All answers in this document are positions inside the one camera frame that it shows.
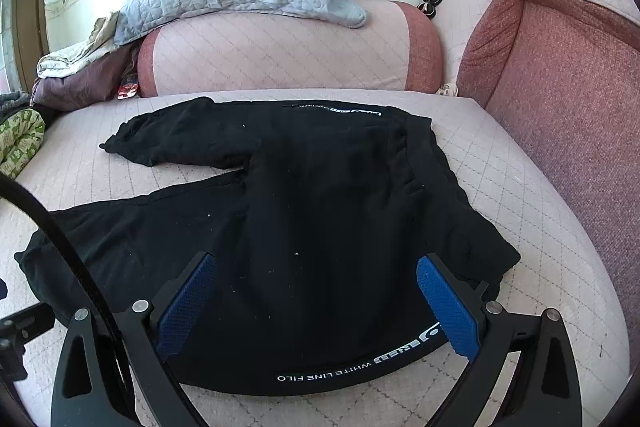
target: blue gripper pad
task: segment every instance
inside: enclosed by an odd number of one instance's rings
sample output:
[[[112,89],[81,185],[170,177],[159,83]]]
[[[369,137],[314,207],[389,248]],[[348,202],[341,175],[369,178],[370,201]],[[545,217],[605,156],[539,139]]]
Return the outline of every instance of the blue gripper pad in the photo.
[[[428,257],[418,260],[416,277],[451,347],[471,362],[480,349],[476,321]]]
[[[205,255],[158,322],[156,353],[165,362],[177,355],[216,282],[216,262]]]

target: pink sofa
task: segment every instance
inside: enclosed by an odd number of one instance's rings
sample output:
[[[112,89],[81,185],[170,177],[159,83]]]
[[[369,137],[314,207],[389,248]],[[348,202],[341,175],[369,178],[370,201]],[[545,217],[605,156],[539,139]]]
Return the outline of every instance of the pink sofa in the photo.
[[[446,0],[434,22],[444,49],[445,81],[508,131],[589,234],[622,304],[635,367],[640,361],[638,8],[632,0]]]

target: black pants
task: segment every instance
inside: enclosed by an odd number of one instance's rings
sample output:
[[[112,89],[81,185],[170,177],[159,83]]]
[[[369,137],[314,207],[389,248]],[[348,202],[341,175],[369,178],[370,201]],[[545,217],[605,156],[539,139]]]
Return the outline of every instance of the black pants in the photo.
[[[169,359],[179,381],[243,394],[353,385],[446,341],[420,338],[436,323],[415,280],[426,252],[487,281],[485,298],[520,258],[472,210],[430,126],[392,107],[197,98],[133,118],[103,149],[241,170],[54,217],[115,312],[152,299],[197,251],[215,256],[212,296]],[[40,231],[15,258],[62,321],[89,305]]]

